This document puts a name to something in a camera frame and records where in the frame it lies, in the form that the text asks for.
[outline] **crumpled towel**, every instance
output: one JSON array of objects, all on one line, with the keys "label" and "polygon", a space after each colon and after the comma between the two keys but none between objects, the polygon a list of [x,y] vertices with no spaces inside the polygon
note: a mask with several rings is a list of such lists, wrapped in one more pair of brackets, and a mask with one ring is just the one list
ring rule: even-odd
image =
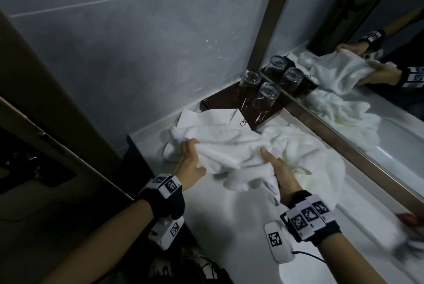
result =
[{"label": "crumpled towel", "polygon": [[304,104],[309,111],[365,152],[379,145],[377,130],[381,118],[367,113],[369,103],[344,101],[334,93],[315,90],[305,97]]},{"label": "crumpled towel", "polygon": [[297,63],[307,70],[305,74],[316,78],[311,80],[320,88],[338,95],[348,93],[360,79],[374,71],[363,58],[347,49],[321,57],[303,52]]},{"label": "crumpled towel", "polygon": [[[211,110],[201,114],[187,111],[184,110],[180,118],[184,125],[188,124],[187,115],[193,119]],[[239,113],[238,110],[232,111],[235,111],[234,116]],[[173,127],[164,158],[177,160],[179,144],[196,138],[200,141],[195,145],[199,165],[204,166],[207,173],[227,172],[224,186],[229,190],[264,188],[278,205],[280,197],[273,167],[260,154],[260,148],[265,147],[274,156],[286,161],[304,189],[320,196],[331,209],[336,206],[345,175],[343,160],[336,151],[327,149],[316,137],[301,132],[295,126],[269,126],[260,135],[243,125],[242,121],[238,122],[239,118],[231,124],[195,125],[205,121],[193,120],[192,126]]]}]

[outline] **clear glass cup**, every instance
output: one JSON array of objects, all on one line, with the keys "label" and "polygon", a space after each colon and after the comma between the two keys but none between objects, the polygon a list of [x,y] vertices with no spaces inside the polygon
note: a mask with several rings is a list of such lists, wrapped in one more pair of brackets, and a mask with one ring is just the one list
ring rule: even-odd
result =
[{"label": "clear glass cup", "polygon": [[261,79],[261,73],[255,70],[247,69],[243,73],[236,96],[237,106],[240,110],[246,109],[249,101],[256,95]]},{"label": "clear glass cup", "polygon": [[277,84],[272,82],[265,82],[261,85],[258,94],[252,101],[253,108],[259,112],[255,122],[263,120],[267,112],[271,110],[275,100],[280,95]]},{"label": "clear glass cup", "polygon": [[290,67],[278,82],[278,86],[287,93],[292,94],[304,77],[305,73],[302,70],[296,67]]},{"label": "clear glass cup", "polygon": [[283,56],[274,55],[269,60],[268,66],[264,70],[266,75],[272,82],[277,83],[284,74],[287,61]]}]

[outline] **hand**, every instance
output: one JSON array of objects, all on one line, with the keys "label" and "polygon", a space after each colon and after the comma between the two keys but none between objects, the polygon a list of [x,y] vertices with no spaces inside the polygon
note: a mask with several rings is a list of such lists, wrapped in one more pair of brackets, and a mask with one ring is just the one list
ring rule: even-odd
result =
[{"label": "hand", "polygon": [[341,49],[347,49],[354,52],[356,55],[362,55],[366,50],[368,50],[369,45],[370,44],[368,42],[359,42],[353,45],[339,44],[336,46],[336,51],[340,52]]},{"label": "hand", "polygon": [[201,177],[206,174],[206,168],[198,168],[199,156],[194,145],[200,143],[196,139],[191,139],[181,143],[183,157],[174,171],[174,176],[180,180],[183,190],[193,186]]},{"label": "hand", "polygon": [[360,80],[356,85],[364,85],[367,83],[377,84],[377,83],[387,83],[391,85],[396,85],[400,81],[402,76],[402,71],[398,68],[382,64],[376,61],[368,62],[368,65],[375,69],[375,72],[369,74],[367,77]]},{"label": "hand", "polygon": [[294,193],[302,190],[297,180],[294,178],[287,164],[280,158],[275,158],[264,147],[261,148],[262,157],[266,162],[272,164],[275,176],[278,181],[278,189],[280,190],[281,203],[288,206]]}]

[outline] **red object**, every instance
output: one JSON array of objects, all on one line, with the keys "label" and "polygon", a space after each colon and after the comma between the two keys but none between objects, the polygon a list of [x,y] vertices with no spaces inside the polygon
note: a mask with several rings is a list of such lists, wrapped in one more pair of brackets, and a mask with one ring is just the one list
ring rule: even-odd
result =
[{"label": "red object", "polygon": [[403,222],[408,227],[423,227],[424,222],[420,221],[415,215],[410,213],[396,214],[401,222]]}]

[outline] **wire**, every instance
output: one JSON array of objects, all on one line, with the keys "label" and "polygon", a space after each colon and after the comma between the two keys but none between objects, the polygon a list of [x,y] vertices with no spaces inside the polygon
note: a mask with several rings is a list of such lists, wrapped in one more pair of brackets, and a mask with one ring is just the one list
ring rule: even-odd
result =
[{"label": "wire", "polygon": [[317,260],[320,260],[321,262],[323,262],[324,264],[327,264],[326,262],[325,262],[325,260],[323,260],[323,259],[320,259],[319,257],[317,257],[317,256],[315,256],[315,255],[312,255],[312,254],[309,254],[309,253],[306,253],[306,252],[301,252],[301,251],[299,251],[299,250],[295,250],[295,251],[293,251],[292,252],[293,254],[305,254],[305,255],[308,255],[308,256],[311,256],[311,257],[313,257],[313,258],[316,258]]}]

